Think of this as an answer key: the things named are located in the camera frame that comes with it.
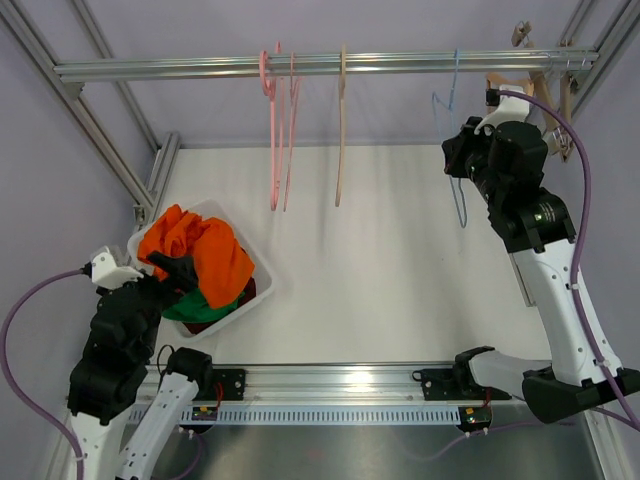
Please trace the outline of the green t shirt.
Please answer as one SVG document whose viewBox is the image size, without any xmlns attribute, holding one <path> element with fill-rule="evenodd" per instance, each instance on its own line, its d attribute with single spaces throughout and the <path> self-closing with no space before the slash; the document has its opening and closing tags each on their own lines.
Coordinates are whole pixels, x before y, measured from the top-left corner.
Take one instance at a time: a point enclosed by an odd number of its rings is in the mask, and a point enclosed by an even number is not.
<svg viewBox="0 0 640 480">
<path fill-rule="evenodd" d="M 241 293 L 233 302 L 219 308 L 212 308 L 200 290 L 194 290 L 184 295 L 175 305 L 163 311 L 162 317 L 171 321 L 188 324 L 202 324 L 217 322 L 234 312 L 240 300 L 245 296 Z"/>
</svg>

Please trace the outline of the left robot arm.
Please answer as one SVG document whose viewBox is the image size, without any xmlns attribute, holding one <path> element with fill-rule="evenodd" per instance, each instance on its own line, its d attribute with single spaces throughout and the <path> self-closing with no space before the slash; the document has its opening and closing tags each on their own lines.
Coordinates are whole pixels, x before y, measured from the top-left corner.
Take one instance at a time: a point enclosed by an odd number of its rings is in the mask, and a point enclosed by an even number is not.
<svg viewBox="0 0 640 480">
<path fill-rule="evenodd" d="M 130 438 L 121 439 L 147 377 L 162 314 L 198 286 L 194 260 L 157 251 L 146 258 L 159 279 L 121 266 L 103 249 L 82 274 L 100 299 L 81 360 L 70 375 L 68 409 L 82 479 L 148 479 L 180 413 L 195 399 L 223 396 L 210 355 L 181 347 L 169 357 L 151 406 Z"/>
</svg>

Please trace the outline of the brown wooden clip hanger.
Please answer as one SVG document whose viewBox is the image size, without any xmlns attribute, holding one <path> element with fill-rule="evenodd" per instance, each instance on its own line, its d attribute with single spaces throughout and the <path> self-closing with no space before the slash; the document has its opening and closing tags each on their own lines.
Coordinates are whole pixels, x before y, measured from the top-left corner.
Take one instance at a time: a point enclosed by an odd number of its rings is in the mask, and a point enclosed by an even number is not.
<svg viewBox="0 0 640 480">
<path fill-rule="evenodd" d="M 514 27 L 511 36 L 512 46 L 533 49 L 534 43 L 529 39 L 531 30 L 532 26 L 528 21 L 520 21 Z M 558 111 L 561 118 L 571 124 L 571 74 L 564 72 L 560 76 L 559 105 L 556 105 L 551 92 L 551 67 L 542 70 L 530 70 L 528 75 L 529 83 L 532 85 L 530 88 L 531 94 L 554 111 Z M 549 146 L 549 153 L 558 155 L 562 162 L 566 163 L 574 150 L 574 142 L 571 136 L 553 115 L 543 111 L 542 117 L 544 119 L 545 138 Z"/>
</svg>

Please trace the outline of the aluminium hanging rail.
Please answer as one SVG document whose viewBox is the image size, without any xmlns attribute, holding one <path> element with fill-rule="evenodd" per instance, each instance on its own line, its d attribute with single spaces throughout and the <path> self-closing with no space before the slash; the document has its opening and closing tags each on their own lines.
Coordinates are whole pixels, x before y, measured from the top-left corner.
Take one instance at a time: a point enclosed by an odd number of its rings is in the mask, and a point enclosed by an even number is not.
<svg viewBox="0 0 640 480">
<path fill-rule="evenodd" d="M 169 79 L 251 78 L 261 71 L 287 76 L 587 71 L 599 59 L 594 49 L 561 48 L 502 51 L 413 51 L 226 56 L 186 59 L 100 59 L 62 61 L 53 71 L 64 83 Z"/>
</svg>

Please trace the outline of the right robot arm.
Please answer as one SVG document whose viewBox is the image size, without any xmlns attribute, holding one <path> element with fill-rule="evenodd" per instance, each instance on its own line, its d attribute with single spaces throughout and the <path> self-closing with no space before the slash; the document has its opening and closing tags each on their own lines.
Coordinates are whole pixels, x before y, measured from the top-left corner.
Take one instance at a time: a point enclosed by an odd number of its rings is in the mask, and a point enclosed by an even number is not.
<svg viewBox="0 0 640 480">
<path fill-rule="evenodd" d="M 533 299 L 551 358 L 533 361 L 476 347 L 454 360 L 452 384 L 464 397 L 485 388 L 524 400 L 555 423 L 639 391 L 639 373 L 612 351 L 580 273 L 572 270 L 577 235 L 565 203 L 542 187 L 547 145 L 522 121 L 489 125 L 471 116 L 442 144 L 445 172 L 468 179 L 488 209 Z"/>
</svg>

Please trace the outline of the orange t shirt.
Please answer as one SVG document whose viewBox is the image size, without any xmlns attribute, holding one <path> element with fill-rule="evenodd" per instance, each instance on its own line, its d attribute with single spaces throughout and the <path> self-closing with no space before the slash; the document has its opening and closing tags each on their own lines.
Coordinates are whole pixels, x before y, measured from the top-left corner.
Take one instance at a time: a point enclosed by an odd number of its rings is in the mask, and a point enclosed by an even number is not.
<svg viewBox="0 0 640 480">
<path fill-rule="evenodd" d="M 194 258 L 199 290 L 212 308 L 233 302 L 252 278 L 255 264 L 237 240 L 231 226 L 217 218 L 174 204 L 155 221 L 140 240 L 136 258 L 159 251 L 171 257 Z"/>
</svg>

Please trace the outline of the thick pink plastic hanger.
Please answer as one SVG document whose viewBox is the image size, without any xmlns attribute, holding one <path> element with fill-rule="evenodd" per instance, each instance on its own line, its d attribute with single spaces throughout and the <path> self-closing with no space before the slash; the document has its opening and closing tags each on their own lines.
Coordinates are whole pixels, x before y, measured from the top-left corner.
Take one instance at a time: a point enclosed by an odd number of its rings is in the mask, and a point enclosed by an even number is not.
<svg viewBox="0 0 640 480">
<path fill-rule="evenodd" d="M 263 94 L 269 100 L 270 113 L 270 210 L 277 210 L 284 157 L 284 86 L 283 78 L 272 72 L 270 55 L 266 50 L 259 54 L 259 78 Z"/>
</svg>

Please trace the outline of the thin pink wire hanger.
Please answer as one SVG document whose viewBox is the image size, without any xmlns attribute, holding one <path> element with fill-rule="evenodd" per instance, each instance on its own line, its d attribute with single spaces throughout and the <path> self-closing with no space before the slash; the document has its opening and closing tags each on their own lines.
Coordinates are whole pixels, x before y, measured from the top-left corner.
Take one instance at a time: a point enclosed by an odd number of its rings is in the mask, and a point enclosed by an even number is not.
<svg viewBox="0 0 640 480">
<path fill-rule="evenodd" d="M 288 203 L 289 203 L 289 196 L 290 196 L 290 189 L 291 189 L 293 152 L 295 147 L 296 121 L 297 121 L 297 111 L 298 111 L 300 82 L 301 82 L 300 78 L 295 73 L 295 64 L 296 64 L 296 55 L 294 53 L 291 53 L 290 55 L 290 88 L 289 88 L 290 111 L 289 111 L 289 133 L 288 133 L 288 159 L 287 159 L 286 184 L 285 184 L 285 195 L 284 195 L 284 205 L 283 205 L 284 212 L 288 210 Z"/>
</svg>

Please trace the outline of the white plastic basket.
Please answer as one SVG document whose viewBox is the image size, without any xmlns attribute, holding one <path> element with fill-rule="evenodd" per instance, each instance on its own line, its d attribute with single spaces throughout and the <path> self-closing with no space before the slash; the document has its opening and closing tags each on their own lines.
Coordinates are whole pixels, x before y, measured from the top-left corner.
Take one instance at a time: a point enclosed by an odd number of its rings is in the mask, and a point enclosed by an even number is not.
<svg viewBox="0 0 640 480">
<path fill-rule="evenodd" d="M 127 252 L 136 267 L 159 280 L 185 263 L 188 286 L 166 309 L 164 319 L 186 342 L 196 342 L 255 309 L 274 292 L 264 256 L 215 200 L 170 206 L 151 225 L 134 233 Z"/>
</svg>

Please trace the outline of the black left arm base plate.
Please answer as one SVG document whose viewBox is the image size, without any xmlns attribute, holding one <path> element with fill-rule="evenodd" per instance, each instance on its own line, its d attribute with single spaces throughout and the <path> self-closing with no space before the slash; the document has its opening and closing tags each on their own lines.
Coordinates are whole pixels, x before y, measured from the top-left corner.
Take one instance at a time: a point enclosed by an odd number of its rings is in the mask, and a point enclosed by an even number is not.
<svg viewBox="0 0 640 480">
<path fill-rule="evenodd" d="M 247 372 L 241 368 L 209 368 L 198 381 L 196 400 L 243 401 Z"/>
</svg>

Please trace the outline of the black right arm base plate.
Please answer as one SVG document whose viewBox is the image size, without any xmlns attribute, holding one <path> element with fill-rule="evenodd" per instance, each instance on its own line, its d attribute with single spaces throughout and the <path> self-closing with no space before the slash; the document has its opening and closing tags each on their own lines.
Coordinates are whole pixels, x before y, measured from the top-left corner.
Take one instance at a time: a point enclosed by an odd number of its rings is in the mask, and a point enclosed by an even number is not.
<svg viewBox="0 0 640 480">
<path fill-rule="evenodd" d="M 508 393 L 499 389 L 479 386 L 468 373 L 457 367 L 424 368 L 414 370 L 411 378 L 420 384 L 427 401 L 470 400 L 484 401 L 487 393 L 491 400 L 510 400 Z"/>
</svg>

